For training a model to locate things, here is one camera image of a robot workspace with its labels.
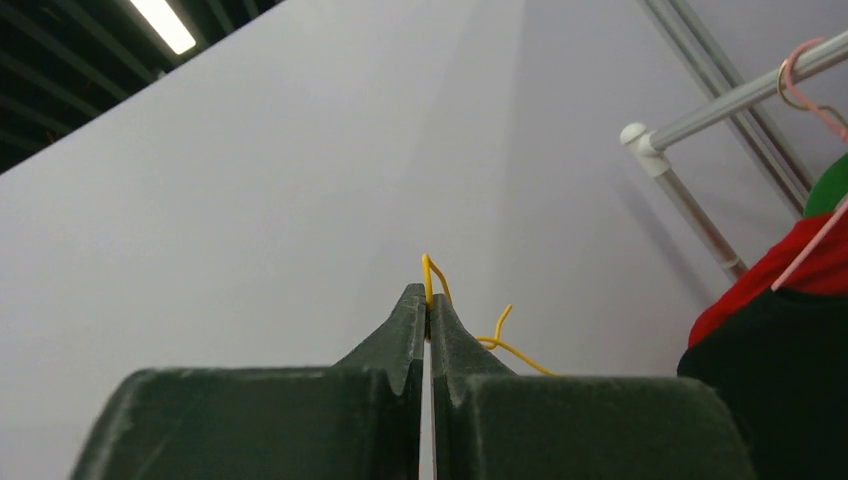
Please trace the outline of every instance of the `metal rack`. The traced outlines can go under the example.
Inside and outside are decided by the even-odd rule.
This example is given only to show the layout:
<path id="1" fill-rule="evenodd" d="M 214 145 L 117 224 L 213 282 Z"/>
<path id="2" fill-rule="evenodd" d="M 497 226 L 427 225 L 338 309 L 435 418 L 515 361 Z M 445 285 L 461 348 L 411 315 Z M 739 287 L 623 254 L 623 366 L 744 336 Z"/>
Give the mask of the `metal rack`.
<path id="1" fill-rule="evenodd" d="M 795 78 L 812 77 L 848 59 L 848 31 L 811 48 L 798 59 Z M 732 279 L 741 277 L 748 269 L 733 247 L 692 196 L 671 168 L 665 150 L 746 108 L 775 95 L 775 69 L 756 80 L 734 88 L 698 110 L 659 130 L 649 131 L 642 123 L 632 123 L 621 132 L 620 141 L 653 177 L 672 200 L 695 233 L 718 260 Z"/>

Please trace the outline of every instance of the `ceiling light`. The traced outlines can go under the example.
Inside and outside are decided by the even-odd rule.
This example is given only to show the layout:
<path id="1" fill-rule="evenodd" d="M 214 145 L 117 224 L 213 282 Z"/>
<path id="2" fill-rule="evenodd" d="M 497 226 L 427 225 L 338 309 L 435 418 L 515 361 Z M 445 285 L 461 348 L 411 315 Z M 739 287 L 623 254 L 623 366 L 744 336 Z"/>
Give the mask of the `ceiling light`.
<path id="1" fill-rule="evenodd" d="M 130 1 L 177 55 L 197 44 L 165 0 Z"/>

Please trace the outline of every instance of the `white wall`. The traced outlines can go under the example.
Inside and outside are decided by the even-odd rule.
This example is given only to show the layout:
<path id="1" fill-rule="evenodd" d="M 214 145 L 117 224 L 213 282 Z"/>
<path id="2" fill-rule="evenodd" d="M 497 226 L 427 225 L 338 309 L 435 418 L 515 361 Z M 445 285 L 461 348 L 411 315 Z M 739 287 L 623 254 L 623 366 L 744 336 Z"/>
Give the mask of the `white wall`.
<path id="1" fill-rule="evenodd" d="M 829 38 L 848 28 L 844 0 L 688 0 L 746 80 L 780 66 L 792 50 L 817 37 Z M 811 99 L 848 115 L 844 63 L 800 84 Z M 799 159 L 817 178 L 848 151 L 845 144 L 809 113 L 773 98 L 763 104 Z"/>
<path id="2" fill-rule="evenodd" d="M 728 283 L 618 134 L 702 102 L 631 2 L 285 2 L 0 177 L 0 478 L 134 369 L 333 362 L 422 252 L 473 333 L 672 373 Z M 791 225 L 723 127 L 675 155 L 749 262 Z"/>

